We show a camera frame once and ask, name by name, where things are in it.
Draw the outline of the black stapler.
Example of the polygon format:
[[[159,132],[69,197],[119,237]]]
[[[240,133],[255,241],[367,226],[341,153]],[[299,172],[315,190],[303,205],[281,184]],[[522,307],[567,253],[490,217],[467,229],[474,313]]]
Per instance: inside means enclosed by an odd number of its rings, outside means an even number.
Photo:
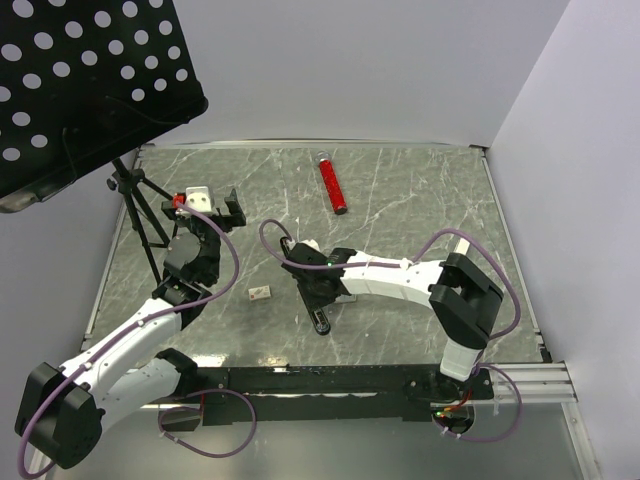
[[[318,335],[327,335],[331,330],[331,325],[323,309],[308,309],[313,328]]]

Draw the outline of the white staple box sleeve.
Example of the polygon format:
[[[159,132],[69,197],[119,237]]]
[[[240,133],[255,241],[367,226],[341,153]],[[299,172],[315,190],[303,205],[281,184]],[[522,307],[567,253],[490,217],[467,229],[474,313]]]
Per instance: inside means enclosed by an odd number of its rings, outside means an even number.
[[[268,300],[272,297],[271,288],[269,285],[249,288],[248,296],[251,302]]]

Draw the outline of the white stapler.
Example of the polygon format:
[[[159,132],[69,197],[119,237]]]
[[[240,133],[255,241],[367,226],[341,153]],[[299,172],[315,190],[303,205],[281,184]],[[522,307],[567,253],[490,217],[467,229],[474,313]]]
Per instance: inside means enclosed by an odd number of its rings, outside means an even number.
[[[460,238],[457,242],[454,252],[462,255],[467,255],[470,250],[470,243],[464,239]]]

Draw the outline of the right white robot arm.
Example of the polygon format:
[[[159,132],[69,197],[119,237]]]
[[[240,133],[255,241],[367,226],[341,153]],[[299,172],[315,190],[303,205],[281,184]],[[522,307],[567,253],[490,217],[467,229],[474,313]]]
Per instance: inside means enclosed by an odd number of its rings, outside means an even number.
[[[466,255],[414,263],[335,248],[326,256],[313,240],[280,239],[282,267],[296,280],[313,311],[340,297],[373,295],[431,309],[447,336],[436,375],[438,390],[458,398],[472,384],[473,370],[487,347],[503,291]]]

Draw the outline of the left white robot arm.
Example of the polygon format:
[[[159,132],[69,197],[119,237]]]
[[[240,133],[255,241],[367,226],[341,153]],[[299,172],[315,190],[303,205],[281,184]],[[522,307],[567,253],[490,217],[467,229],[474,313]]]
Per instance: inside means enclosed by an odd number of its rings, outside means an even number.
[[[165,276],[151,296],[88,350],[59,366],[42,363],[31,371],[14,427],[22,478],[40,476],[26,466],[29,446],[52,466],[72,468],[108,428],[142,405],[194,396],[197,365],[186,355],[166,350],[143,367],[136,364],[233,287],[230,280],[215,293],[209,290],[219,278],[220,246],[230,242],[228,232],[246,224],[237,194],[231,192],[224,202],[226,214],[215,208],[206,187],[189,187],[167,201],[163,209],[180,230],[168,244]]]

